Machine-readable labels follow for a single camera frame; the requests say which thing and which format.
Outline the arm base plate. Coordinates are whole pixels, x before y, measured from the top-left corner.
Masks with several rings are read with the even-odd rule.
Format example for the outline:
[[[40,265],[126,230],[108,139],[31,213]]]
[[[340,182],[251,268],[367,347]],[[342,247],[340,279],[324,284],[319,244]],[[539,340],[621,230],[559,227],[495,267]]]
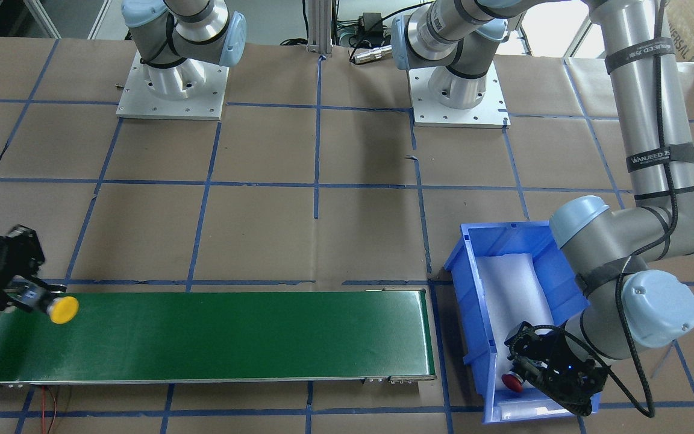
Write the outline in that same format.
[[[465,79],[446,67],[408,71],[414,124],[421,127],[502,128],[511,124],[496,67]]]
[[[219,121],[230,69],[204,61],[158,69],[136,53],[116,115],[128,119]]]

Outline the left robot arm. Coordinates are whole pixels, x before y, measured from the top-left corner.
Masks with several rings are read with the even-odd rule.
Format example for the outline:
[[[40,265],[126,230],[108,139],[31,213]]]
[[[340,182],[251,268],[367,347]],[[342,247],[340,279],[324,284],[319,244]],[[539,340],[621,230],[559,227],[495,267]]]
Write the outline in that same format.
[[[398,69],[429,69],[440,106],[482,101],[508,20],[537,1],[432,1],[394,17]],[[603,38],[601,71],[612,92],[633,201],[612,209],[598,196],[563,205],[550,228],[589,305],[564,324],[582,358],[635,360],[694,326],[694,296],[651,263],[694,255],[694,140],[666,1],[587,1]]]

